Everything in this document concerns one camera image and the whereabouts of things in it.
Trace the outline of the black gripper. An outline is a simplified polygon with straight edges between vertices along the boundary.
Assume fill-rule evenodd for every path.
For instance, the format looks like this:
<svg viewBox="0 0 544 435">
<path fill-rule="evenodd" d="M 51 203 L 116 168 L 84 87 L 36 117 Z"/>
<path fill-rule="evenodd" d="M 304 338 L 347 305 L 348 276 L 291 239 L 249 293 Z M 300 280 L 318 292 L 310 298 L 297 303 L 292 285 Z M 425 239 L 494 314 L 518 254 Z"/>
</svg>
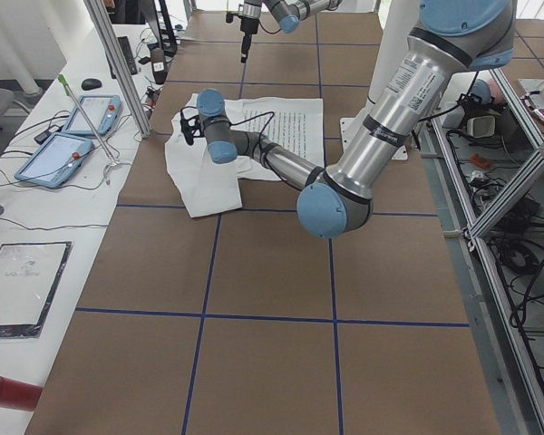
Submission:
<svg viewBox="0 0 544 435">
<path fill-rule="evenodd" d="M 249 16 L 240 17 L 240 31 L 244 33 L 240 50 L 240 61 L 245 63 L 248 60 L 249 50 L 252 44 L 252 35 L 257 34 L 259 19 Z"/>
</svg>

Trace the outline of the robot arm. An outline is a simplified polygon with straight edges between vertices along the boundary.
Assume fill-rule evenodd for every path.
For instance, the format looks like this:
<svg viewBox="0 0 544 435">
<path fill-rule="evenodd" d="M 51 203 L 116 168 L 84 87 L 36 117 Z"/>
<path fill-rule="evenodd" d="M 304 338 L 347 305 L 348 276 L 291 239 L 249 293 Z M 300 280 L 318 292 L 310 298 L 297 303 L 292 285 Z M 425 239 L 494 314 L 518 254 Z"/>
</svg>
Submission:
<svg viewBox="0 0 544 435">
<path fill-rule="evenodd" d="M 248 0 L 241 1 L 238 8 L 226 12 L 226 23 L 231 24 L 235 17 L 240 21 L 240 31 L 243 33 L 240 51 L 240 62 L 246 63 L 252 44 L 252 37 L 262 28 L 265 33 L 293 33 L 301 22 L 324 11 L 334 12 L 342 4 L 338 0 Z M 278 24 L 278 30 L 269 32 L 261 24 L 262 5 L 272 15 Z"/>
<path fill-rule="evenodd" d="M 455 73 L 507 64 L 513 54 L 514 1 L 421 1 L 404 58 L 340 160 L 325 168 L 262 133 L 234 130 L 221 93 L 202 91 L 198 124 L 213 162 L 248 156 L 300 189 L 300 224 L 316 237 L 361 227 L 373 209 L 373 185 Z"/>
</svg>

